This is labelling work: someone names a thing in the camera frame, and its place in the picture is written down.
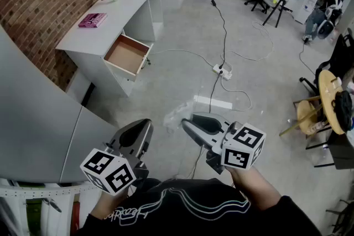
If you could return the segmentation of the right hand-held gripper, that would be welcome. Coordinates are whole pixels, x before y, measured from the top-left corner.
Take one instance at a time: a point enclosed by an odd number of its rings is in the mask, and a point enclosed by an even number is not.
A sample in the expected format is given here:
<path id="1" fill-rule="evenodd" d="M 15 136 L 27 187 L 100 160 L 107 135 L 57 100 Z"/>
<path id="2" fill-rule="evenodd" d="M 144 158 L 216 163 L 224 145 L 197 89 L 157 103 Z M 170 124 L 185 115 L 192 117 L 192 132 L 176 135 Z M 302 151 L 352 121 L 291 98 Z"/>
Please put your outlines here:
<path id="1" fill-rule="evenodd" d="M 249 170 L 260 156 L 266 139 L 264 131 L 249 123 L 230 124 L 222 116 L 211 113 L 194 113 L 191 119 L 184 118 L 181 125 L 199 146 L 212 148 L 221 157 L 222 166 L 233 169 Z"/>

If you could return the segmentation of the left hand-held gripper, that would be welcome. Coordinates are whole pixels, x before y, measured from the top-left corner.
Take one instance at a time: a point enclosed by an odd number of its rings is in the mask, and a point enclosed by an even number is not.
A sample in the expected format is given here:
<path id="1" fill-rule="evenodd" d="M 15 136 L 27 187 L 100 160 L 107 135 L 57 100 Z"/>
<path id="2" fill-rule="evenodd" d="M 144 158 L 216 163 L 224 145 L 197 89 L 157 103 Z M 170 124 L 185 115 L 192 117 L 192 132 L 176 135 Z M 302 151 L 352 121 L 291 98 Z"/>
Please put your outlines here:
<path id="1" fill-rule="evenodd" d="M 119 129 L 112 138 L 112 145 L 129 148 L 130 154 L 143 154 L 148 149 L 152 134 L 152 121 L 140 119 Z M 80 169 L 92 185 L 112 196 L 131 185 L 138 187 L 149 174 L 140 158 L 128 160 L 122 154 L 113 154 L 111 148 L 92 149 Z"/>

